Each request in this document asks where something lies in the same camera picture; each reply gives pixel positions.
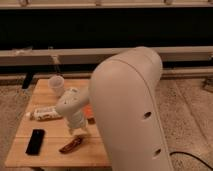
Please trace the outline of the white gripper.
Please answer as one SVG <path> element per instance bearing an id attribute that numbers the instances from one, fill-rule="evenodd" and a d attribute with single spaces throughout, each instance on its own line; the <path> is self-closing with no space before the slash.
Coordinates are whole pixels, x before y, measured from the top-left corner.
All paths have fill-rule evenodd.
<path id="1" fill-rule="evenodd" d="M 73 135 L 76 130 L 82 130 L 86 134 L 89 133 L 89 130 L 87 128 L 87 122 L 78 122 L 78 123 L 71 123 L 71 122 L 69 122 L 68 123 L 68 127 L 69 127 L 69 133 L 71 135 Z"/>

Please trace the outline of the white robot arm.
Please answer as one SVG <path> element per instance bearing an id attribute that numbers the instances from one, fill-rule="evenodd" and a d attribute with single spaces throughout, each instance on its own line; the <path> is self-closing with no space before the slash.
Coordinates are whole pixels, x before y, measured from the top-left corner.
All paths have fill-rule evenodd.
<path id="1" fill-rule="evenodd" d="M 130 49 L 99 64 L 89 85 L 64 94 L 56 111 L 69 118 L 92 107 L 113 171 L 173 171 L 155 101 L 161 75 L 156 51 Z"/>

